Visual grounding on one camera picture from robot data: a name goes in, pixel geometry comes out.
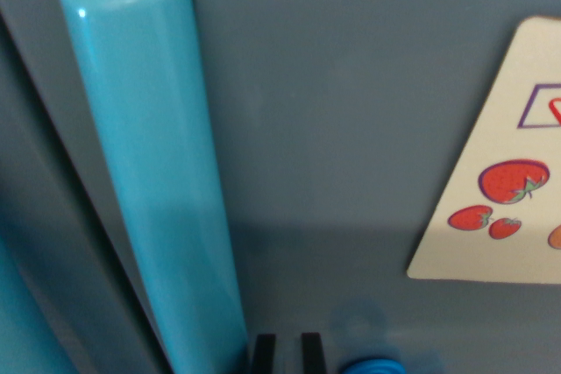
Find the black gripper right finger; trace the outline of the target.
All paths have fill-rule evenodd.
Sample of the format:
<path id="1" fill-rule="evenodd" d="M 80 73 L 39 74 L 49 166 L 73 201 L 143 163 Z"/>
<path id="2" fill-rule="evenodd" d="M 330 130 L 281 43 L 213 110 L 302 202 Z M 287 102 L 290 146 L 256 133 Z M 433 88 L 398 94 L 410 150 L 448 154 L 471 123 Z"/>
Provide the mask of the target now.
<path id="1" fill-rule="evenodd" d="M 317 332 L 301 334 L 302 369 L 304 374 L 326 374 L 322 337 Z"/>

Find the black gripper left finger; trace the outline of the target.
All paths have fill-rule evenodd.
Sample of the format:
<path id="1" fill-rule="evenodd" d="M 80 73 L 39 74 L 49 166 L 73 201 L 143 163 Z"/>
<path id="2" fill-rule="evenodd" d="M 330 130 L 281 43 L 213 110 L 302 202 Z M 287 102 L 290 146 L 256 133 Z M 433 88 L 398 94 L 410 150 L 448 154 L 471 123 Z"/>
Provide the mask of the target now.
<path id="1" fill-rule="evenodd" d="M 250 374 L 272 374 L 276 345 L 275 334 L 257 335 L 254 344 Z"/>

